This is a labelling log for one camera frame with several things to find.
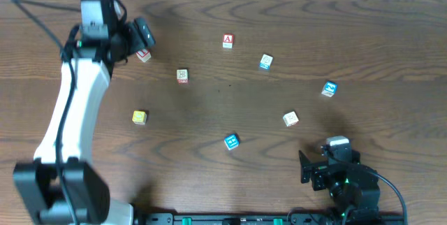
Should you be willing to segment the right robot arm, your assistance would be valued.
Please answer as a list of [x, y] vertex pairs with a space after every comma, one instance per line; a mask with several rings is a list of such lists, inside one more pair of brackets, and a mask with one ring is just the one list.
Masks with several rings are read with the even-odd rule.
[[328, 190], [334, 201], [335, 216], [348, 222], [379, 218], [380, 188], [375, 171], [360, 165], [360, 153], [351, 148], [330, 148], [323, 152], [327, 161], [312, 163], [299, 151], [301, 183], [311, 182], [314, 191]]

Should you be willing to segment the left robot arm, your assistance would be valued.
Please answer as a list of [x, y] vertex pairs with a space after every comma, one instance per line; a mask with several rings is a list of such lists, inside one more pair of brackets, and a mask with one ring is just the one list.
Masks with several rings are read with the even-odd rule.
[[98, 110], [116, 62], [154, 46], [145, 19], [72, 28], [61, 49], [61, 87], [50, 125], [29, 163], [13, 180], [35, 224], [134, 224], [129, 203], [114, 201], [92, 166]]

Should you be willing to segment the red letter I block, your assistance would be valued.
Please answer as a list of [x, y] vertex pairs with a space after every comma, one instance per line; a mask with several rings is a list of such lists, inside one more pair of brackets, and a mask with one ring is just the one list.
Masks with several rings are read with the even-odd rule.
[[150, 51], [146, 48], [143, 48], [143, 49], [137, 51], [136, 54], [137, 54], [138, 58], [140, 59], [140, 61], [142, 61], [144, 63], [147, 62], [152, 57]]

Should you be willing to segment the blue number 2 block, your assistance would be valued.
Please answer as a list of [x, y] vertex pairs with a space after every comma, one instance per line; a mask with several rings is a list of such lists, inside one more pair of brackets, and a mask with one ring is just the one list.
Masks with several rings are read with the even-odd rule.
[[337, 83], [327, 81], [323, 86], [321, 94], [327, 97], [332, 97], [337, 91]]

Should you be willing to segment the red letter A block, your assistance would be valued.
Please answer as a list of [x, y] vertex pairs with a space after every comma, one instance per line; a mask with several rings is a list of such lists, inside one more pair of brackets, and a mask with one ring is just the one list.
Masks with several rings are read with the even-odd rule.
[[223, 41], [222, 41], [222, 47], [232, 49], [233, 48], [233, 42], [234, 42], [234, 35], [233, 34], [224, 34], [223, 35]]

